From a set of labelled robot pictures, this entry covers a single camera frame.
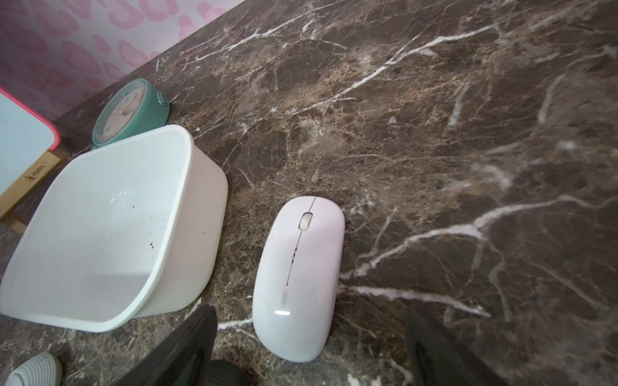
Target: mouse logo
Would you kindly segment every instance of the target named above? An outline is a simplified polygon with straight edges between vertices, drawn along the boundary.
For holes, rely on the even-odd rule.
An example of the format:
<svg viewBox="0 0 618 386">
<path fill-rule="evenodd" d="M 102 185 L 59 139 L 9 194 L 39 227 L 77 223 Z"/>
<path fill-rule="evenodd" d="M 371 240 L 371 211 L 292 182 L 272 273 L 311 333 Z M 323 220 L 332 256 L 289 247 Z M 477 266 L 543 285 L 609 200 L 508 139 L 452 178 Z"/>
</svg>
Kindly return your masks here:
<svg viewBox="0 0 618 386">
<path fill-rule="evenodd" d="M 287 290 L 283 291 L 283 296 L 281 297 L 281 308 L 285 308 L 287 305 Z"/>
</svg>

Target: clock hand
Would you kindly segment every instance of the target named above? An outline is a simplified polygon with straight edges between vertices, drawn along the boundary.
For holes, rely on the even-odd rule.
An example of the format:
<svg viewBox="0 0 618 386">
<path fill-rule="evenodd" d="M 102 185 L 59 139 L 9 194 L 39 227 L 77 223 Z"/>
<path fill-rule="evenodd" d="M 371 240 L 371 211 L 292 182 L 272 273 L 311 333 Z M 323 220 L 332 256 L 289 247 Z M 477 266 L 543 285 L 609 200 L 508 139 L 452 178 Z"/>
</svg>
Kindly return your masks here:
<svg viewBox="0 0 618 386">
<path fill-rule="evenodd" d="M 123 117 L 126 117 L 128 112 L 127 110 L 129 109 L 129 107 L 131 107 L 131 105 L 133 104 L 133 102 L 135 102 L 135 100 L 137 99 L 137 96 L 134 96 L 133 99 L 131 99 L 131 102 L 129 102 L 129 105 L 127 105 L 127 107 L 125 107 L 125 109 L 120 113 Z"/>
</svg>

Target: clock face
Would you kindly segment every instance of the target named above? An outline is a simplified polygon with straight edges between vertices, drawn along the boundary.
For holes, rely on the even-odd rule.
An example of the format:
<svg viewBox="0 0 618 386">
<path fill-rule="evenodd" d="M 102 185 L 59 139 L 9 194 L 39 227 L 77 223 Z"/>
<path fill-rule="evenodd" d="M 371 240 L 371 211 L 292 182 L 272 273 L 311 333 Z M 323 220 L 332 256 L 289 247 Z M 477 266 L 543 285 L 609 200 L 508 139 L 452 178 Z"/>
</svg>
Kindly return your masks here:
<svg viewBox="0 0 618 386">
<path fill-rule="evenodd" d="M 135 82 L 135 87 L 125 92 L 104 123 L 103 132 L 99 136 L 101 142 L 114 138 L 129 124 L 142 104 L 145 92 L 146 87 L 142 82 Z"/>
</svg>

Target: white wireless mouse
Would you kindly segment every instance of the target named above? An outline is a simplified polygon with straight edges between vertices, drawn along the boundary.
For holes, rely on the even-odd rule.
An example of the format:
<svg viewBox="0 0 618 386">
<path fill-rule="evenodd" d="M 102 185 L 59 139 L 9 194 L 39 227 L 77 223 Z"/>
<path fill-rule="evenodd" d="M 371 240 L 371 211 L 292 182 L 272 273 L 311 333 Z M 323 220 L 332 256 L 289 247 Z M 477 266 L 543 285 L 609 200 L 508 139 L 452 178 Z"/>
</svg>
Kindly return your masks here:
<svg viewBox="0 0 618 386">
<path fill-rule="evenodd" d="M 322 197 L 288 201 L 274 220 L 253 289 L 253 328 L 292 362 L 320 355 L 331 328 L 344 245 L 341 208 Z"/>
</svg>

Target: mouse scroll wheel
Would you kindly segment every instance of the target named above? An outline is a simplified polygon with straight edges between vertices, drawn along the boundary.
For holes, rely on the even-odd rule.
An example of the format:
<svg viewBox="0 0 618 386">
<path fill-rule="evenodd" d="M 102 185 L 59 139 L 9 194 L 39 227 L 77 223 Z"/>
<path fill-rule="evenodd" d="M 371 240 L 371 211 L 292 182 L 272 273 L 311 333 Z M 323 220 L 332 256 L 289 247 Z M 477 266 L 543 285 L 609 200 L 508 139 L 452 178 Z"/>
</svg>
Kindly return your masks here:
<svg viewBox="0 0 618 386">
<path fill-rule="evenodd" d="M 300 230 L 309 229 L 309 223 L 311 222 L 311 218 L 313 217 L 313 213 L 306 212 L 303 214 L 303 217 L 300 218 L 300 224 L 298 225 Z"/>
</svg>

